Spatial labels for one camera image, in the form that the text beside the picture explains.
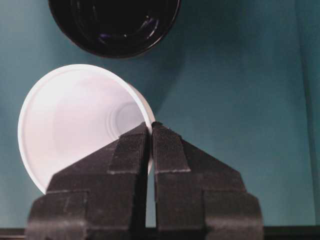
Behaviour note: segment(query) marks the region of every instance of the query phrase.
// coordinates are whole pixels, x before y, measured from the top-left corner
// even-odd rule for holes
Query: black cup
[[[181,0],[49,0],[62,32],[80,48],[109,58],[144,53],[170,30]]]

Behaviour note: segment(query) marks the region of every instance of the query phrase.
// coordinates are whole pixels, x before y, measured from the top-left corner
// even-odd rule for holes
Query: white plastic cup
[[[31,179],[45,193],[56,172],[142,122],[151,134],[154,121],[145,98],[114,73],[67,65],[42,77],[26,96],[18,120],[19,150]]]

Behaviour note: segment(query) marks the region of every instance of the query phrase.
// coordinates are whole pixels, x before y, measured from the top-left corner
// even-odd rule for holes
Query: cup rim
[[[65,65],[59,68],[56,68],[50,72],[48,72],[46,75],[44,75],[43,77],[41,77],[30,89],[30,91],[28,92],[28,94],[26,95],[21,110],[20,110],[20,114],[19,114],[19,118],[18,118],[18,125],[17,125],[17,139],[18,139],[18,147],[19,147],[19,151],[20,151],[20,155],[21,155],[21,159],[23,162],[23,165],[27,171],[27,173],[29,174],[30,178],[32,179],[32,181],[34,182],[34,184],[38,187],[38,189],[40,189],[40,191],[42,193],[46,193],[46,188],[40,183],[40,181],[38,180],[38,178],[36,177],[36,175],[33,173],[29,162],[28,162],[28,158],[27,158],[27,154],[26,154],[26,149],[25,149],[25,145],[24,145],[24,140],[23,140],[23,125],[25,122],[25,118],[26,118],[26,114],[28,112],[28,106],[30,104],[30,101],[32,100],[32,98],[37,94],[38,90],[44,86],[47,82],[49,82],[52,78],[57,77],[60,74],[69,72],[69,71],[74,71],[74,70],[88,70],[91,72],[97,72],[99,74],[103,74],[106,77],[116,81],[121,87],[123,87],[129,94],[130,96],[133,98],[133,100],[136,102],[136,104],[138,105],[142,116],[144,118],[145,124],[148,128],[148,132],[151,136],[152,134],[152,123],[155,121],[155,116],[148,104],[148,102],[145,100],[144,103],[143,101],[139,98],[138,94],[135,92],[135,88],[130,86],[129,83],[125,82],[122,78],[120,78],[119,76],[117,76],[116,74],[114,74],[113,72],[104,69],[102,67],[99,66],[95,66],[95,65],[90,65],[90,64],[71,64],[71,65]]]
[[[68,37],[75,45],[77,45],[79,48],[81,48],[82,50],[100,56],[100,57],[104,57],[104,58],[113,58],[113,59],[126,59],[126,58],[133,58],[133,57],[137,57],[140,56],[144,53],[146,53],[147,51],[149,51],[150,49],[152,49],[155,45],[157,45],[171,30],[171,28],[173,27],[176,18],[178,16],[178,13],[180,11],[180,7],[181,7],[181,0],[175,0],[175,5],[174,5],[174,13],[172,15],[172,17],[170,18],[170,20],[168,21],[168,23],[166,24],[165,28],[163,29],[163,31],[161,32],[161,34],[157,37],[157,39],[155,39],[154,41],[151,41],[149,44],[147,44],[147,46],[142,47],[139,50],[136,50],[134,52],[131,53],[119,53],[119,54],[111,54],[111,53],[101,53],[99,51],[93,50],[90,47],[86,47],[85,45],[83,45],[82,43],[80,43],[80,41],[78,41],[75,37],[72,36],[72,34],[70,34],[66,28],[63,26],[63,24],[60,22],[60,20],[58,19],[56,12],[52,6],[52,0],[48,0],[48,5],[49,5],[49,9],[51,12],[51,15],[55,21],[55,23],[57,24],[57,26],[59,27],[59,29],[63,32],[63,34]]]

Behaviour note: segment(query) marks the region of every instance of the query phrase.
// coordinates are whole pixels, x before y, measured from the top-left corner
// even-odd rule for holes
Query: teal surface
[[[239,170],[265,225],[320,224],[320,2],[184,0],[154,49],[107,59],[71,43],[47,1],[0,1],[0,228],[23,227],[41,195],[21,161],[20,108],[43,75],[106,68],[158,121]],[[147,226],[155,225],[153,174]]]

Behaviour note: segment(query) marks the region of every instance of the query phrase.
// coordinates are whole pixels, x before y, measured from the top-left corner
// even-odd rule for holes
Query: black bowl
[[[80,48],[109,58],[139,55],[173,25],[181,0],[48,0],[62,32]]]

